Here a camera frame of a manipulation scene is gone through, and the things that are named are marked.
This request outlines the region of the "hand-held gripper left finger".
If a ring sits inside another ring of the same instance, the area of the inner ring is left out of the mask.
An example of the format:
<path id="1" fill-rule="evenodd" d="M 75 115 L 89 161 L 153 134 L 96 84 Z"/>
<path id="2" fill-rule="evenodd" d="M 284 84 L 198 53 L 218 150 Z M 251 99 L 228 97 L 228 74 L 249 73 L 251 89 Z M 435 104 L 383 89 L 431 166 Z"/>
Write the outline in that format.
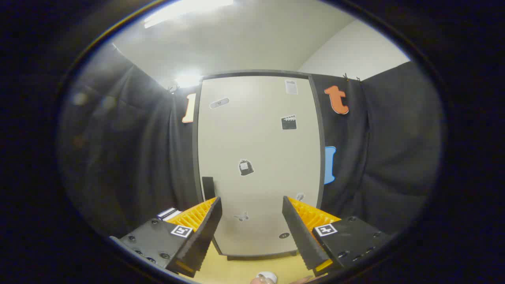
<path id="1" fill-rule="evenodd" d="M 132 257 L 168 275 L 193 278 L 204 259 L 222 217 L 219 197 L 187 210 L 169 208 L 135 230 L 110 241 Z"/>

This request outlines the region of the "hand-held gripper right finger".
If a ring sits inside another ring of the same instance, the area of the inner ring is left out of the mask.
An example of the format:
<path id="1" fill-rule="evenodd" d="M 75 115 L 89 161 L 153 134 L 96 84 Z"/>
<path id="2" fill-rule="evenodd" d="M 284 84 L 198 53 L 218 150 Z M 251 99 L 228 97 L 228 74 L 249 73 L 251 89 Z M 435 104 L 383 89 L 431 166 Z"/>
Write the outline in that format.
<path id="1" fill-rule="evenodd" d="M 288 196 L 282 214 L 305 266 L 317 277 L 364 262 L 391 239 L 358 217 L 338 218 Z"/>

